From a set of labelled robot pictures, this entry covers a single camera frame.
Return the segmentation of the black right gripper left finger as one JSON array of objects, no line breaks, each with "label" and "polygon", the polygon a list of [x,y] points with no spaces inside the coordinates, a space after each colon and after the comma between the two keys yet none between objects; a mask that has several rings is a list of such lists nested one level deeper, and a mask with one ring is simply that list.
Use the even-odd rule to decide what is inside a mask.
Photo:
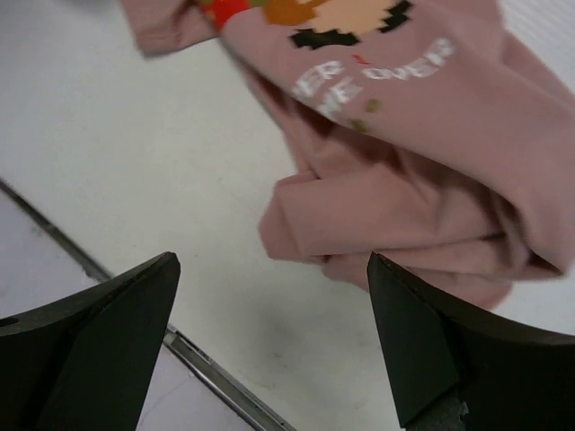
[{"label": "black right gripper left finger", "polygon": [[173,252],[1,320],[3,430],[134,430],[181,274]]}]

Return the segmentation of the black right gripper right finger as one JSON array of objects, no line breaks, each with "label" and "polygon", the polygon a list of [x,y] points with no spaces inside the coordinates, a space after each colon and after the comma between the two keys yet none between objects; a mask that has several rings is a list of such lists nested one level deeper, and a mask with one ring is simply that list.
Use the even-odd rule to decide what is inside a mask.
[{"label": "black right gripper right finger", "polygon": [[574,337],[512,321],[372,254],[369,294],[404,430],[572,430]]}]

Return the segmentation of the pink printed t shirt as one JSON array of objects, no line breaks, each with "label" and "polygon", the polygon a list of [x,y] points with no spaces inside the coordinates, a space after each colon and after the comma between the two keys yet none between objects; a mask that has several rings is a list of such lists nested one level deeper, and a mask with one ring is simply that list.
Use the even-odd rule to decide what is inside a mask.
[{"label": "pink printed t shirt", "polygon": [[385,255],[491,308],[574,262],[574,96],[494,1],[126,1],[148,56],[220,38],[296,174],[273,259],[367,286]]}]

